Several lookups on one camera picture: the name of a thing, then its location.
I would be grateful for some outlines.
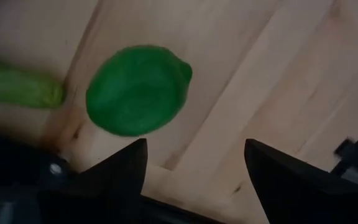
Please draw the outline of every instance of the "wood grain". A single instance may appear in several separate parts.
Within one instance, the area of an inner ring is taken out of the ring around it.
[[[167,179],[163,187],[167,195],[196,203],[224,155],[330,6],[329,1],[286,1],[277,9]]]
[[[343,1],[342,7],[352,20],[358,35],[358,1]],[[337,164],[332,154],[345,138],[358,139],[358,74],[338,107],[302,146],[296,157],[329,171]]]
[[[336,3],[224,156],[205,197],[227,203],[238,186],[248,184],[242,159],[247,138],[298,157],[298,151],[352,94],[349,89],[356,82],[358,31],[346,6]],[[328,144],[325,149],[331,150],[327,154],[332,155],[336,147]],[[319,151],[316,147],[310,150]]]
[[[177,163],[176,155],[187,148],[276,3],[100,1],[92,29],[67,80],[72,95],[75,92],[74,104],[84,108],[90,79],[117,50],[140,44],[168,47],[190,63],[194,71],[188,101],[180,114],[162,129],[146,135],[150,161],[172,169]],[[88,149],[89,157],[94,151],[107,156],[134,140],[106,135],[100,129],[94,136],[105,144]]]

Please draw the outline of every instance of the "green lime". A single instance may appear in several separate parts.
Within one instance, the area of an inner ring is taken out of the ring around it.
[[[108,59],[86,92],[86,110],[99,127],[138,136],[171,121],[186,101],[190,65],[163,47],[127,47]]]

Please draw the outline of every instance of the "green cucumber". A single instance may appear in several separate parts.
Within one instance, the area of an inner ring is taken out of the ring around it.
[[[0,63],[0,102],[56,108],[63,102],[63,87],[47,75]]]

